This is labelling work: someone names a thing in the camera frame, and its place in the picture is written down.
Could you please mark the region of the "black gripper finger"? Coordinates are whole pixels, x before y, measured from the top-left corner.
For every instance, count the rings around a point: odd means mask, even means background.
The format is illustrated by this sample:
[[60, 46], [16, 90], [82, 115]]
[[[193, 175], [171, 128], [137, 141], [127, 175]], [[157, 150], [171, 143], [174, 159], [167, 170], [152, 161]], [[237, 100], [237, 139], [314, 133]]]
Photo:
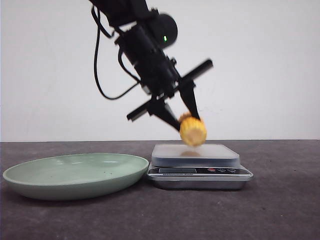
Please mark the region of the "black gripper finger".
[[194, 93], [195, 84], [193, 80], [184, 80], [179, 83], [179, 92], [182, 101], [191, 113], [191, 116], [200, 120]]
[[170, 106], [163, 99], [151, 100], [147, 107], [147, 112], [150, 116], [156, 116], [178, 132], [180, 131], [181, 124], [174, 116]]

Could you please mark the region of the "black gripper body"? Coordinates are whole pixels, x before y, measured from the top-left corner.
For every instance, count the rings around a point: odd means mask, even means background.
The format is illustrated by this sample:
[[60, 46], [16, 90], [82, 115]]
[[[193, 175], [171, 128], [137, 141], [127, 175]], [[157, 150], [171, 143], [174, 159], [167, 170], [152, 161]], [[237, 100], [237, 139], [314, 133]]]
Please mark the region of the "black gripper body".
[[213, 67], [211, 59], [207, 59], [189, 73], [181, 76], [175, 67], [175, 59], [166, 56], [157, 46], [130, 46], [126, 48], [126, 57], [139, 75], [138, 83], [151, 95], [150, 100], [128, 113], [128, 120], [135, 121], [148, 113], [151, 100], [165, 100], [179, 92], [182, 81], [194, 80]]

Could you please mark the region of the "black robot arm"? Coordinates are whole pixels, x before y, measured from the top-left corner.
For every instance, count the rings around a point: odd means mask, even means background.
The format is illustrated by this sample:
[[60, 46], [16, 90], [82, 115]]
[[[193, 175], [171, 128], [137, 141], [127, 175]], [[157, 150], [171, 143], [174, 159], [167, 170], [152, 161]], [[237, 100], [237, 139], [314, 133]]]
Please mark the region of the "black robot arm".
[[[119, 47], [118, 62], [121, 68], [140, 85], [151, 98], [126, 117], [134, 121], [145, 113], [155, 115], [177, 131], [181, 123], [166, 104], [176, 92], [192, 117], [199, 119], [194, 80], [213, 67], [211, 59], [205, 60], [184, 76], [164, 49], [172, 45], [178, 36], [175, 20], [168, 14], [149, 9], [144, 0], [93, 0], [91, 15], [97, 25], [97, 34], [111, 39]], [[107, 18], [113, 33], [108, 33], [101, 23], [101, 14]]]

